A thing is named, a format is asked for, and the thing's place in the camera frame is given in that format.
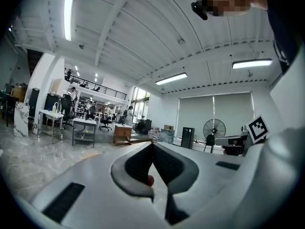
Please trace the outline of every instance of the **roller shade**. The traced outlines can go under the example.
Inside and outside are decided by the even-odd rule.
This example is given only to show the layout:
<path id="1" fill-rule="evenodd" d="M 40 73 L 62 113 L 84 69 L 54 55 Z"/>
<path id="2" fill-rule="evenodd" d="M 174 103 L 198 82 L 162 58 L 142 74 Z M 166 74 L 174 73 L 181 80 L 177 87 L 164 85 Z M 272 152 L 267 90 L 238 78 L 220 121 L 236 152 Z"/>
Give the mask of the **roller shade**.
<path id="1" fill-rule="evenodd" d="M 250 93 L 215 95 L 214 104 L 215 119 L 224 123 L 225 136 L 240 135 L 242 126 L 253 120 Z"/>
<path id="2" fill-rule="evenodd" d="M 194 139 L 203 140 L 204 124 L 213 119 L 213 97 L 182 98 L 179 103 L 177 136 L 183 127 L 195 128 Z"/>

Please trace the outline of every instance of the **railing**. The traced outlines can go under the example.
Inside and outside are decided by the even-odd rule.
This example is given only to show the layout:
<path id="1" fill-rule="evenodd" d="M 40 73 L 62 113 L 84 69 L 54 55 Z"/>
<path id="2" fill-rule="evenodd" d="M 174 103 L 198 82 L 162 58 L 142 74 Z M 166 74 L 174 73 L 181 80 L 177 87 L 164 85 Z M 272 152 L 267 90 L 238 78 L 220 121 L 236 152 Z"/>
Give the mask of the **railing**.
<path id="1" fill-rule="evenodd" d="M 117 97 L 117 98 L 120 98 L 120 99 L 123 99 L 123 100 L 126 99 L 127 94 L 121 93 L 121 92 L 116 91 L 114 89 L 111 89 L 111 88 L 102 86 L 100 84 L 84 80 L 84 79 L 76 77 L 76 76 L 71 75 L 69 80 L 68 80 L 67 77 L 68 77 L 68 75 L 65 74 L 65 80 L 69 81 L 73 85 L 80 86 L 80 87 L 83 87 L 85 89 L 94 90 L 98 93 L 102 93 L 102 94 L 109 95 L 109 96 L 112 96 L 112 97 Z"/>

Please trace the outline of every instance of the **ceiling light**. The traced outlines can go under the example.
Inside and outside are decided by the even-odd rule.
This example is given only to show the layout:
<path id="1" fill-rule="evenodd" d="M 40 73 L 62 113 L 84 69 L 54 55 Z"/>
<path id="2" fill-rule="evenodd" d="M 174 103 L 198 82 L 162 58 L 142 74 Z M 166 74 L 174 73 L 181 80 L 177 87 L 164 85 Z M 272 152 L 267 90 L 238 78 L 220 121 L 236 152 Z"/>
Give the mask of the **ceiling light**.
<path id="1" fill-rule="evenodd" d="M 165 84 L 165 83 L 168 83 L 168 82 L 173 82 L 173 81 L 176 81 L 176 80 L 180 80 L 180 79 L 183 79 L 183 78 L 186 78 L 186 77 L 187 77 L 186 73 L 177 74 L 177 75 L 165 78 L 163 80 L 157 81 L 156 84 L 157 85 L 162 85 L 162 84 Z"/>
<path id="2" fill-rule="evenodd" d="M 233 63 L 233 69 L 246 67 L 269 66 L 272 64 L 272 59 L 246 60 Z"/>
<path id="3" fill-rule="evenodd" d="M 66 40 L 71 41 L 71 20 L 74 0 L 65 0 L 63 8 L 63 23 Z"/>

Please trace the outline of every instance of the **floor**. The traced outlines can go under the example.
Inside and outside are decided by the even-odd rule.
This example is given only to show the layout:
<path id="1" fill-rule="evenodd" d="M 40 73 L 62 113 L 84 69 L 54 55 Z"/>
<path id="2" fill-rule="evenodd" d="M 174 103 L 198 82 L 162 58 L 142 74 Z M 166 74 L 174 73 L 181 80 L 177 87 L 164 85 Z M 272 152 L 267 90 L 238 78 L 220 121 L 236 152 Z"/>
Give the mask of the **floor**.
<path id="1" fill-rule="evenodd" d="M 1 172 L 13 193 L 31 202 L 34 196 L 56 176 L 82 159 L 94 154 L 102 154 L 123 146 L 114 146 L 113 130 L 97 132 L 98 139 L 94 148 L 92 144 L 76 144 L 72 146 L 71 133 L 65 131 L 62 141 L 51 144 L 51 137 L 46 134 L 37 136 L 30 132 L 29 137 L 15 137 L 13 125 L 6 127 L 0 119 L 0 157 Z M 149 174 L 154 177 L 154 203 L 161 216 L 165 214 L 167 186 L 162 181 L 156 168 L 152 165 Z"/>

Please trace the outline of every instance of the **wooden cabinet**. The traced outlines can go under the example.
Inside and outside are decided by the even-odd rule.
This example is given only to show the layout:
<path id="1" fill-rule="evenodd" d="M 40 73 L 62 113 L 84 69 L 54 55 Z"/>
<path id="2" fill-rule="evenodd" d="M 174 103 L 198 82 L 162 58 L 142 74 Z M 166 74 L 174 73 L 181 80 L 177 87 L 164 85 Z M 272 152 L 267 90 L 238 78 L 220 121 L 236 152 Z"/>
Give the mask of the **wooden cabinet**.
<path id="1" fill-rule="evenodd" d="M 130 139 L 132 135 L 132 127 L 129 125 L 115 125 L 113 134 L 113 143 L 117 145 L 130 144 L 127 139 Z"/>

